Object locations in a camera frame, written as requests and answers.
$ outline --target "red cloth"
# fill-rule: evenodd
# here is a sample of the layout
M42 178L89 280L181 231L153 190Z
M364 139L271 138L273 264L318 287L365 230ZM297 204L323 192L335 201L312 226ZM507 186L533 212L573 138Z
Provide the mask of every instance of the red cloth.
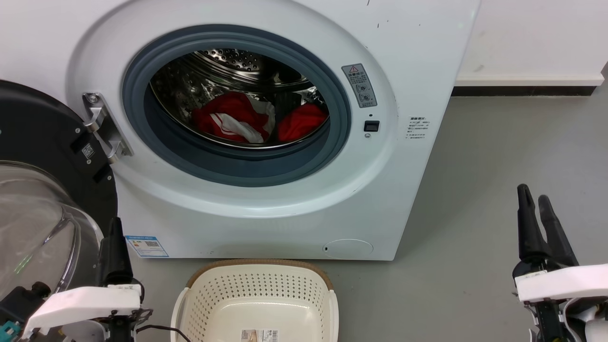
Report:
M221 123L216 120L218 117L212 117L214 113L226 113L240 122L249 124L254 130L258 131L264 140L269 136L263 127L268 121L268 115L257 113L247 95L240 92L228 92L227 94L216 97L202 108L197 108L192 111L192 122L198 130L213 134L217 137L229 139L233 141L247 142L247 140L237 134L223 130Z
M291 111L278 123L278 140L294 141L312 132L327 118L327 114L313 105L305 103Z

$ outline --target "red clothing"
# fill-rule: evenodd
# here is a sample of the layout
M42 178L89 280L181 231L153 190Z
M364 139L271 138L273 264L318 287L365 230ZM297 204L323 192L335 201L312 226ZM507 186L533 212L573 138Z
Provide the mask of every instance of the red clothing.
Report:
M236 121L251 126L266 140L269 136L263 127L268 121L268 115L257 113L247 95L240 92L228 92L216 97L207 105L192 111L192 121L198 130L214 136L233 141L247 142L238 131L232 131L223 125L222 117L216 114L223 113L232 116Z
M323 124L326 118L327 114L316 105L299 106L279 122L278 140L298 140ZM192 122L201 132L233 141L260 143L270 135L264 130L268 115L256 112L247 95L240 92L228 92L193 110Z
M319 107L305 103L278 123L278 140L283 142L298 140L321 126L326 118L327 114Z

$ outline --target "laundry basket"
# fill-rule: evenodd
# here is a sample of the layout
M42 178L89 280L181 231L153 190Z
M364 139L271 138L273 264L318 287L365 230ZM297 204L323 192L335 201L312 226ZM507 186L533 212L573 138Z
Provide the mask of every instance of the laundry basket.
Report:
M336 342L328 276L306 262L225 260L197 271L171 317L192 342ZM183 341L171 332L171 342Z

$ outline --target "washing machine door opening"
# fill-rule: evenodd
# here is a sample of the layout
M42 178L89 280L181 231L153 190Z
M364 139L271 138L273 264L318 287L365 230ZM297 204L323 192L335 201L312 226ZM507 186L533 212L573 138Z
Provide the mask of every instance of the washing machine door opening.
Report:
M306 177L340 152L350 106L335 73L269 32L208 25L139 52L123 103L142 140L173 166L234 186Z

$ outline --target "basket rim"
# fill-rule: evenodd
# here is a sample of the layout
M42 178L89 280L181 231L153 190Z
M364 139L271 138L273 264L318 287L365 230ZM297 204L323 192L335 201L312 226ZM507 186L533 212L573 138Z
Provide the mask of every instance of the basket rim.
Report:
M307 270L311 270L317 273L321 279L325 282L327 286L327 290L331 291L334 289L334 285L331 283L330 278L327 274L321 270L319 267L304 261L295 261L295 260L285 260L285 259L231 259L231 260L222 260L212 262L198 271L196 271L192 277L186 283L187 288L192 288L192 285L196 282L196 280L206 271L209 271L213 268L224 267L224 266L239 266L239 265L279 265L279 266L291 266L291 267L300 267L306 268Z

